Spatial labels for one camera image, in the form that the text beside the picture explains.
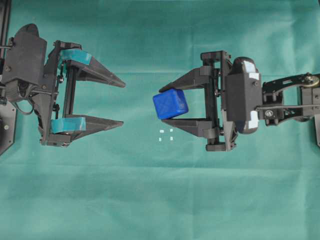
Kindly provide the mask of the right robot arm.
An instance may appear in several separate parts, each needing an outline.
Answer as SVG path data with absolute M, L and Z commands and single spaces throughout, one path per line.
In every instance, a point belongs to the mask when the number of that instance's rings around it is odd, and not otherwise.
M 208 152 L 229 152 L 238 135 L 257 131 L 260 121 L 277 126 L 313 120 L 320 131 L 320 76 L 304 73 L 264 82 L 249 57 L 231 58 L 223 50 L 203 52 L 202 65 L 163 86 L 154 95 L 157 117 L 207 141 Z M 204 91 L 205 116 L 182 118 L 189 110 L 186 90 Z

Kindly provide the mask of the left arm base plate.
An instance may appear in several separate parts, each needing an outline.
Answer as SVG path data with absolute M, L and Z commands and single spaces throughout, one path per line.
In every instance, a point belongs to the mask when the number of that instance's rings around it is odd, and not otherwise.
M 7 101 L 0 105 L 0 155 L 15 143 L 17 110 Z

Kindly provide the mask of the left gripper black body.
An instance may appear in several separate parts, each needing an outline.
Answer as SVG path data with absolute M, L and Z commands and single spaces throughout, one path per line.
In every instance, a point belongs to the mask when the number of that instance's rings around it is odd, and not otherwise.
M 37 95 L 38 130 L 44 146 L 67 147 L 83 132 L 83 116 L 73 113 L 76 83 L 83 63 L 82 46 L 57 40 L 44 65 L 43 89 Z

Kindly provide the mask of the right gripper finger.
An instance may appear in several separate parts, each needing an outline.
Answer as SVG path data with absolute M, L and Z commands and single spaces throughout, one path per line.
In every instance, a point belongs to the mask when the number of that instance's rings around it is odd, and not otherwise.
M 220 136 L 220 127 L 205 118 L 169 118 L 162 122 L 200 138 L 214 139 Z
M 197 67 L 162 87 L 159 92 L 165 92 L 169 89 L 192 90 L 202 89 L 205 85 L 212 83 L 214 77 L 218 77 L 220 70 L 213 66 L 205 65 Z

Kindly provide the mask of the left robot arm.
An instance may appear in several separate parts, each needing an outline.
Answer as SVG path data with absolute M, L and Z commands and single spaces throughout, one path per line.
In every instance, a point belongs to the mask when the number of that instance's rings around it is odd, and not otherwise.
M 31 105 L 42 145 L 67 147 L 87 135 L 123 125 L 119 120 L 73 113 L 78 81 L 126 85 L 81 45 L 57 40 L 46 55 L 46 41 L 25 34 L 12 38 L 9 48 L 1 78 L 5 97 L 15 107 L 20 101 Z

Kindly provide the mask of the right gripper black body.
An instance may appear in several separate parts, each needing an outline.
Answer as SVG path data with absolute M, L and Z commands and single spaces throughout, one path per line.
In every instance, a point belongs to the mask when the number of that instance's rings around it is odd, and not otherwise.
M 207 140 L 208 152 L 229 152 L 236 147 L 236 125 L 227 120 L 225 78 L 232 68 L 231 55 L 226 51 L 200 54 L 204 66 L 211 67 L 211 76 L 204 87 L 206 119 L 212 121 L 215 137 Z

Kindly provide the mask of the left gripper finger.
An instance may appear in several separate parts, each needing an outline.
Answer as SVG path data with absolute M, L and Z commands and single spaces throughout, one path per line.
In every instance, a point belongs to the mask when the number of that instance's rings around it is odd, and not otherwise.
M 50 135 L 83 134 L 90 135 L 100 131 L 108 131 L 121 127 L 123 121 L 112 120 L 89 115 L 67 115 L 50 122 Z
M 76 81 L 97 82 L 124 88 L 126 84 L 118 78 L 113 72 L 109 71 L 100 62 L 98 62 L 90 53 L 79 48 L 61 50 L 59 53 L 59 64 L 67 62 L 66 69 Z

